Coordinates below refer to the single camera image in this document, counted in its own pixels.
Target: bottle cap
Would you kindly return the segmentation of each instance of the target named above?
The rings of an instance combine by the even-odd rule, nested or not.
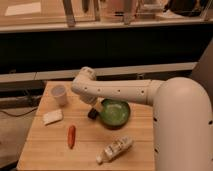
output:
[[[96,162],[98,164],[102,164],[102,162],[103,162],[102,157],[101,156],[96,157]]]

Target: black panel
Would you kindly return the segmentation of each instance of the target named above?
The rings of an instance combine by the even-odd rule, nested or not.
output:
[[[197,61],[213,24],[0,34],[0,73]]]

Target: floor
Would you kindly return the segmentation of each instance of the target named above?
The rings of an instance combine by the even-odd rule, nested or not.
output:
[[[34,108],[16,108],[5,111],[19,115]],[[36,111],[33,111],[22,117],[11,117],[0,112],[0,170],[19,159],[35,113]]]

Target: bottle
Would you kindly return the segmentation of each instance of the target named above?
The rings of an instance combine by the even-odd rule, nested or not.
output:
[[[119,138],[118,140],[112,142],[106,148],[104,148],[101,155],[96,158],[97,163],[102,164],[110,162],[116,156],[130,148],[132,144],[133,140],[127,136]]]

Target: wooden table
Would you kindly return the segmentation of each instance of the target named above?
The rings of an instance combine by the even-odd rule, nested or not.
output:
[[[63,84],[69,104],[62,108],[64,119],[44,126],[42,115],[58,109],[50,94],[53,86]],[[128,123],[118,130],[108,130],[97,119],[90,120],[90,106],[70,90],[71,82],[48,82],[32,123],[18,170],[141,170],[154,171],[152,108],[130,104]],[[67,146],[68,127],[76,126],[76,142],[72,150]],[[123,135],[134,139],[133,147],[111,163],[98,165],[96,156],[103,148]]]

